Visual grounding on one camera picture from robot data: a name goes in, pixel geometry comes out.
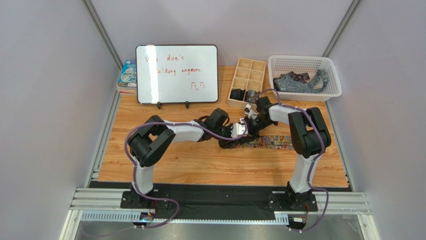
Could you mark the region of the colourful patterned tie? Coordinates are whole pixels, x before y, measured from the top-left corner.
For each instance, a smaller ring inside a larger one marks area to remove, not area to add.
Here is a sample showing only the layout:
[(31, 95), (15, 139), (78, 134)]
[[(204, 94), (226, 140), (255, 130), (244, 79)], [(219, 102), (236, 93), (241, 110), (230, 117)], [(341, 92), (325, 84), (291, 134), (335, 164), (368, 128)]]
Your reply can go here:
[(272, 150), (293, 150), (293, 143), (290, 135), (266, 135), (255, 140), (239, 143), (235, 148), (243, 149), (272, 149)]

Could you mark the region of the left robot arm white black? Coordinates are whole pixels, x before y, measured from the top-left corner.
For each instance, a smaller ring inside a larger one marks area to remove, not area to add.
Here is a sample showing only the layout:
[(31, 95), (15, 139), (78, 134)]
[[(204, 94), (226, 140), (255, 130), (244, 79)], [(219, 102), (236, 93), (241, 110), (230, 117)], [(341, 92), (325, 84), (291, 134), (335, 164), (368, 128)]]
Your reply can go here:
[(133, 163), (132, 189), (143, 197), (153, 189), (154, 166), (172, 143), (212, 138), (236, 141), (248, 133), (246, 120), (226, 124), (228, 119), (228, 114), (217, 108), (210, 115), (189, 122), (171, 122), (153, 115), (132, 129), (124, 141), (124, 152)]

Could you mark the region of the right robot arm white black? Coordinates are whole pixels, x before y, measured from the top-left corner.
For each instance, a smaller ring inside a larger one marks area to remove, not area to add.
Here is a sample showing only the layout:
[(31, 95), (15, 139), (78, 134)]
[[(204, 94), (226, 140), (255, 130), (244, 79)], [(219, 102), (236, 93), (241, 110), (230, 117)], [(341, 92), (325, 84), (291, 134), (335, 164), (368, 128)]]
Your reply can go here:
[(319, 108), (299, 108), (283, 103), (272, 104), (268, 97), (256, 101), (256, 111), (251, 104), (245, 109), (249, 134), (255, 136), (260, 130), (278, 123), (287, 124), (293, 149), (297, 153), (295, 168), (287, 183), (287, 198), (292, 202), (306, 201), (314, 187), (312, 180), (319, 159), (331, 145), (331, 135)]

